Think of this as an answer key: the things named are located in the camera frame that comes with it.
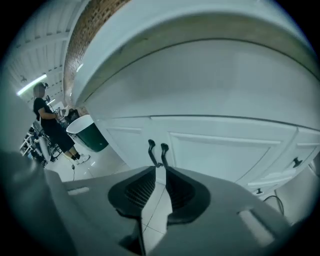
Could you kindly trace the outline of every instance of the trash bin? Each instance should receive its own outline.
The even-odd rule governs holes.
[[[103,150],[109,144],[89,114],[74,120],[66,128],[66,132],[77,135],[81,142],[94,152]]]

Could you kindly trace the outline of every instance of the ceiling light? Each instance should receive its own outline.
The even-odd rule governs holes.
[[[84,65],[84,64],[82,63],[80,66],[78,66],[78,68],[76,69],[76,72],[78,72],[79,69],[81,69],[83,65]]]
[[[17,95],[23,94],[26,90],[34,86],[36,83],[40,82],[42,79],[45,79],[47,77],[46,74],[38,77],[37,79],[33,80],[32,82],[28,83],[25,87],[23,87],[20,91],[17,92]]]
[[[52,102],[54,102],[56,99],[54,98],[53,100],[51,100],[47,105],[51,104]]]

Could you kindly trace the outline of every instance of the black cable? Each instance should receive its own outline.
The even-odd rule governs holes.
[[[284,216],[284,215],[285,215],[285,208],[284,208],[284,204],[282,203],[281,199],[280,199],[278,196],[276,196],[276,195],[270,195],[270,196],[268,196],[267,198],[265,198],[263,201],[265,202],[265,201],[267,201],[269,198],[276,198],[276,199],[277,199],[277,201],[278,201],[279,204],[281,205],[281,207],[280,207],[280,212],[281,212],[281,214]]]
[[[73,170],[73,182],[75,181],[75,166],[74,165],[71,165],[71,168]]]

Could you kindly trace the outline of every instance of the black t-shirt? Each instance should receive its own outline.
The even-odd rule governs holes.
[[[33,111],[36,114],[36,119],[40,120],[40,114],[38,110],[44,108],[44,111],[46,113],[53,114],[53,112],[50,110],[49,106],[46,104],[46,102],[42,98],[36,98],[33,103]],[[41,126],[44,129],[45,132],[50,132],[51,130],[54,130],[57,125],[56,119],[43,119],[41,118]]]

